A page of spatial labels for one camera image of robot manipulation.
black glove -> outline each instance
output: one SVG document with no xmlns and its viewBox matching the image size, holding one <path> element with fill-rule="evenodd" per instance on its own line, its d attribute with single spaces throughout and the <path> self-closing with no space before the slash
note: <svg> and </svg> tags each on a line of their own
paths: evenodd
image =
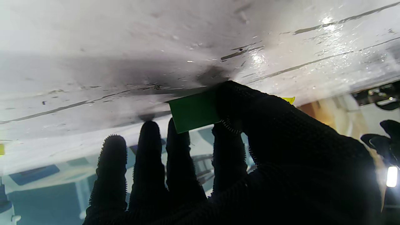
<svg viewBox="0 0 400 225">
<path fill-rule="evenodd" d="M 365 134 L 361 137 L 361 140 L 382 155 L 387 166 L 400 166 L 398 162 L 400 157 L 400 123 L 386 120 L 380 122 L 380 126 L 390 138 L 377 134 Z"/>
</svg>

white floor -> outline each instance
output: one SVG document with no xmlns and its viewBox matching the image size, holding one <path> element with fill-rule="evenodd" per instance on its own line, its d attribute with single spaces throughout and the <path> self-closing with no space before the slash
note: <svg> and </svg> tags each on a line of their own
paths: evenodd
<svg viewBox="0 0 400 225">
<path fill-rule="evenodd" d="M 0 176 L 90 155 L 228 78 L 300 105 L 396 79 L 395 0 L 4 0 Z"/>
</svg>

scratch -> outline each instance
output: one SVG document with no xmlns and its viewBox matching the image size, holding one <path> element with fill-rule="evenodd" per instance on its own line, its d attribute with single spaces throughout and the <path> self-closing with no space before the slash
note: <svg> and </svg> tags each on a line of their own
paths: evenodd
<svg viewBox="0 0 400 225">
<path fill-rule="evenodd" d="M 117 95 L 117 94 L 122 94 L 122 93 L 125 93 L 125 92 L 128 92 L 128 91 L 129 90 L 124 90 L 124 91 L 121 91 L 121 92 L 118 92 L 118 93 L 115 93 L 115 94 L 109 94 L 109 95 L 106 95 L 106 96 L 103 96 L 101 98 L 95 99 L 95 100 L 93 100 L 91 102 L 88 102 L 88 103 L 95 103 L 95 102 L 100 101 L 102 99 L 105 99 L 105 98 L 108 98 L 108 97 L 111 97 L 111 96 L 114 96 L 114 95 Z"/>
<path fill-rule="evenodd" d="M 230 55 L 222 57 L 221 60 L 224 61 L 224 60 L 227 60 L 227 59 L 235 57 L 235 56 L 243 55 L 246 52 L 253 51 L 253 50 L 256 50 L 256 49 L 259 49 L 259 48 L 262 48 L 262 47 L 263 46 L 260 46 L 260 47 L 257 47 L 257 48 L 252 48 L 252 49 L 243 50 L 241 52 L 235 52 L 233 54 L 230 54 Z"/>
<path fill-rule="evenodd" d="M 9 121 L 0 121 L 0 125 L 1 124 L 6 124 L 6 123 L 10 123 L 10 122 L 15 122 L 15 121 L 23 121 L 23 120 L 32 119 L 32 118 L 35 118 L 35 117 L 40 117 L 40 116 L 56 113 L 56 112 L 59 112 L 59 111 L 65 110 L 65 109 L 81 106 L 83 104 L 89 104 L 89 103 L 91 104 L 91 103 L 94 103 L 96 101 L 102 100 L 104 98 L 107 98 L 107 97 L 110 97 L 110 96 L 114 96 L 114 95 L 117 95 L 117 94 L 121 94 L 121 93 L 124 93 L 124 92 L 128 92 L 128 91 L 129 90 L 125 90 L 125 91 L 118 92 L 116 94 L 109 94 L 109 95 L 106 95 L 106 96 L 104 96 L 102 98 L 95 99 L 95 100 L 90 101 L 90 102 L 89 102 L 89 100 L 86 100 L 86 101 L 70 104 L 70 105 L 63 106 L 63 107 L 58 107 L 58 108 L 55 108 L 55 109 L 52 109 L 52 110 L 49 110 L 49 111 L 39 112 L 39 113 L 36 113 L 36 114 L 32 114 L 32 115 L 25 116 L 25 117 L 20 117 L 20 118 L 9 120 Z"/>
<path fill-rule="evenodd" d="M 242 47 L 239 47 L 239 48 L 234 48 L 234 49 L 231 49 L 232 51 L 234 51 L 234 50 L 239 50 L 239 49 L 242 49 L 242 48 L 245 48 L 245 47 L 249 47 L 249 46 L 252 46 L 252 45 L 255 45 L 255 44 L 257 44 L 257 43 L 260 43 L 261 41 L 259 41 L 259 42 L 254 42 L 254 43 L 252 43 L 252 44 L 248 44 L 248 45 L 245 45 L 245 46 L 242 46 Z"/>
<path fill-rule="evenodd" d="M 251 75 L 254 75 L 254 74 L 256 74 L 256 73 L 251 73 L 249 75 L 243 76 L 242 78 L 245 78 L 245 77 L 248 77 L 248 76 L 251 76 Z"/>
<path fill-rule="evenodd" d="M 257 82 L 257 81 L 260 81 L 260 80 L 264 80 L 266 78 L 278 76 L 278 75 L 280 75 L 282 73 L 286 73 L 286 72 L 289 72 L 289 71 L 292 71 L 292 70 L 297 70 L 297 69 L 300 69 L 300 68 L 302 68 L 304 66 L 307 66 L 307 65 L 310 65 L 310 64 L 313 64 L 313 63 L 316 63 L 316 62 L 324 61 L 324 60 L 327 60 L 327 59 L 330 59 L 330 58 L 333 58 L 333 57 L 342 56 L 342 55 L 346 55 L 346 54 L 353 53 L 353 52 L 361 52 L 361 51 L 367 50 L 369 48 L 373 48 L 373 47 L 376 47 L 376 46 L 379 46 L 379 45 L 382 45 L 382 44 L 386 44 L 388 42 L 391 42 L 391 41 L 394 41 L 394 40 L 397 40 L 397 39 L 400 39 L 400 37 L 393 38 L 393 39 L 387 40 L 385 42 L 382 42 L 382 43 L 379 43 L 379 44 L 376 44 L 376 45 L 368 46 L 366 48 L 363 48 L 363 49 L 360 49 L 360 50 L 357 50 L 357 51 L 353 50 L 353 51 L 344 52 L 344 53 L 340 53 L 340 54 L 336 54 L 336 55 L 331 55 L 331 56 L 328 56 L 328 57 L 325 57 L 325 58 L 320 58 L 320 59 L 317 59 L 317 60 L 314 60 L 314 61 L 311 61 L 311 62 L 307 62 L 307 63 L 301 64 L 301 65 L 298 65 L 298 66 L 294 66 L 294 67 L 291 67 L 291 68 L 288 68 L 288 69 L 285 69 L 285 70 L 281 70 L 281 71 L 278 71 L 278 72 L 275 72 L 275 73 L 271 73 L 271 74 L 256 78 L 256 79 L 246 83 L 245 85 L 252 84 L 254 82 Z"/>
<path fill-rule="evenodd" d="M 59 107 L 59 108 L 56 108 L 56 109 L 52 109 L 52 110 L 49 110 L 49 111 L 32 114 L 32 115 L 29 115 L 29 116 L 26 116 L 26 117 L 21 117 L 21 118 L 18 118 L 18 119 L 13 119 L 13 120 L 9 120 L 9 121 L 0 121 L 0 124 L 6 124 L 6 123 L 9 123 L 9 122 L 14 122 L 14 121 L 22 121 L 22 120 L 32 119 L 32 118 L 35 118 L 35 117 L 44 116 L 44 115 L 51 114 L 51 113 L 56 113 L 56 112 L 64 110 L 64 109 L 68 109 L 68 108 L 72 108 L 72 107 L 76 107 L 76 106 L 80 106 L 80 105 L 86 104 L 87 102 L 88 101 L 78 102 L 78 103 L 75 103 L 75 104 L 70 104 L 70 105 L 67 105 L 67 106 L 63 106 L 63 107 Z"/>
<path fill-rule="evenodd" d="M 331 26 L 331 25 L 343 24 L 343 23 L 346 23 L 346 22 L 348 22 L 350 20 L 357 20 L 357 19 L 360 19 L 360 18 L 362 18 L 364 16 L 367 16 L 367 15 L 370 15 L 370 14 L 373 14 L 373 13 L 376 13 L 376 12 L 380 12 L 382 10 L 397 6 L 399 4 L 400 4 L 400 2 L 396 2 L 396 3 L 393 3 L 393 4 L 387 5 L 387 6 L 383 6 L 381 8 L 377 8 L 377 9 L 374 9 L 374 10 L 371 10 L 371 11 L 368 11 L 368 12 L 361 13 L 361 14 L 356 15 L 356 16 L 347 17 L 347 18 L 339 20 L 339 21 L 334 21 L 334 22 L 327 23 L 327 24 L 322 24 L 322 25 L 318 25 L 318 26 L 314 26 L 314 27 L 309 27 L 309 28 L 296 30 L 293 35 L 306 33 L 306 32 L 312 31 L 312 30 L 317 30 L 317 29 L 320 29 L 320 28 L 323 28 L 323 27 L 327 27 L 327 26 Z"/>
</svg>

white surface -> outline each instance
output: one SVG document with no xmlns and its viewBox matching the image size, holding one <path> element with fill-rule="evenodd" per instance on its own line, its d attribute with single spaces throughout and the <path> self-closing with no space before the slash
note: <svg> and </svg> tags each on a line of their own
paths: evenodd
<svg viewBox="0 0 400 225">
<path fill-rule="evenodd" d="M 224 77 L 297 105 L 394 79 L 399 11 L 395 0 L 4 0 L 0 175 L 98 153 L 110 133 L 134 143 L 138 115 Z"/>
</svg>

green plastic tool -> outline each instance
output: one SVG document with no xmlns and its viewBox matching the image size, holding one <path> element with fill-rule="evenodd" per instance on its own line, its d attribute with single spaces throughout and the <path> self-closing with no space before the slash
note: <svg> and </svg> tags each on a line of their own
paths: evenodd
<svg viewBox="0 0 400 225">
<path fill-rule="evenodd" d="M 178 134 L 221 121 L 215 109 L 215 94 L 213 88 L 168 102 Z"/>
</svg>

